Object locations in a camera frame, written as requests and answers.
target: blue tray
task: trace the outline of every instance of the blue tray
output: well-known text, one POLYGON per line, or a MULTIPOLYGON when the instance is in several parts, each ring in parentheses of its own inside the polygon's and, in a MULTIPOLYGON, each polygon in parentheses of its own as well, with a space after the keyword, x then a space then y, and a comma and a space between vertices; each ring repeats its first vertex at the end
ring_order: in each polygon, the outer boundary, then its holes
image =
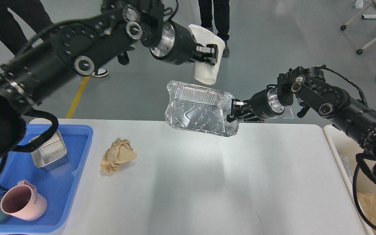
MULTIPOLYGON (((49 125, 41 124, 27 125, 21 145, 28 143, 48 127, 49 125)), ((10 189, 16 186, 18 181, 27 180, 47 199, 48 206, 42 217, 34 221, 12 217, 0 225, 0 232, 53 232, 66 221, 94 131, 87 125, 59 125, 59 132, 65 142, 70 160, 51 171, 37 168, 31 153, 9 153, 5 169, 0 175, 0 184, 10 189)))

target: person's leg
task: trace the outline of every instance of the person's leg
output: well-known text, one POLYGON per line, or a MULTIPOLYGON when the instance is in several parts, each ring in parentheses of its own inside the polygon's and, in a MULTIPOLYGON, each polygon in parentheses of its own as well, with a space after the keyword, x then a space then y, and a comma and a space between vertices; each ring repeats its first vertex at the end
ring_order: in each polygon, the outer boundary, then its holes
POLYGON ((20 25, 7 10, 5 1, 0 1, 0 41, 14 55, 28 42, 20 25))
POLYGON ((217 36, 227 41, 229 39, 228 30, 230 28, 230 6, 229 0, 213 0, 214 23, 218 33, 217 36))
POLYGON ((204 28, 213 27, 213 3, 212 0, 198 0, 200 6, 201 26, 204 28))
MULTIPOLYGON (((36 33, 40 33, 46 27, 53 25, 40 0, 11 0, 8 7, 20 16, 36 33)), ((46 40, 49 37, 50 34, 46 34, 42 36, 42 40, 46 40)))

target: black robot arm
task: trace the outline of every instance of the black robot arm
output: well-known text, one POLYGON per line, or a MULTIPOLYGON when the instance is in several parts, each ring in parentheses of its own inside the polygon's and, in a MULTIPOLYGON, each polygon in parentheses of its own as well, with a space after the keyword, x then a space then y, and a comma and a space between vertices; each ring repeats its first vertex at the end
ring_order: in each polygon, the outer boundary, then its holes
POLYGON ((164 21, 164 10, 160 0, 104 0, 101 15, 55 24, 34 37, 53 33, 49 41, 32 48, 32 39, 19 55, 1 65, 0 157, 11 150, 31 152, 48 140, 57 129, 57 119, 33 106, 76 75, 88 76, 114 57, 127 64, 127 50, 138 40, 154 58, 170 64, 215 65, 217 45, 196 43, 188 29, 164 21), (22 115, 49 119, 52 127, 32 143, 17 146, 25 134, 22 115))
POLYGON ((363 162, 363 159, 376 161, 376 111, 366 105, 363 95, 361 100, 355 100, 345 90, 326 83, 322 69, 327 68, 297 67, 281 73, 276 85, 269 85, 249 100, 241 102, 233 99, 227 120, 263 122, 281 115, 286 106, 292 105, 295 95, 298 103, 303 106, 298 117, 305 116, 309 109, 313 109, 364 149, 364 154, 357 156, 357 162, 363 172, 376 183, 376 165, 370 170, 363 162))

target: pink mug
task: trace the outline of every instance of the pink mug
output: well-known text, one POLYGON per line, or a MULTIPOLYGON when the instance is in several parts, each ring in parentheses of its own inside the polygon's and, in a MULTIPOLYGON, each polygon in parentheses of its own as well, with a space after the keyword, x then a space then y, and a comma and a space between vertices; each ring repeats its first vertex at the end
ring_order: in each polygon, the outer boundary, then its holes
POLYGON ((1 210, 4 213, 27 221, 37 220, 46 209, 46 198, 37 193, 36 187, 27 180, 18 182, 1 201, 1 210))

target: white table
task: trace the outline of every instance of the white table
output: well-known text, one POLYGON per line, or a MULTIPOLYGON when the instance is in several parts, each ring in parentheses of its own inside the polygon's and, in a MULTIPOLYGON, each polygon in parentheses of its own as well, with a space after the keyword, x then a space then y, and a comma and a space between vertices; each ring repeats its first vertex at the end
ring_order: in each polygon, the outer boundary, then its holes
MULTIPOLYGON (((61 234, 361 235, 320 127, 242 123, 233 137, 159 121, 60 119, 94 129, 61 234), (100 170, 111 143, 138 157, 100 170)), ((47 123, 35 119, 31 123, 47 123)))

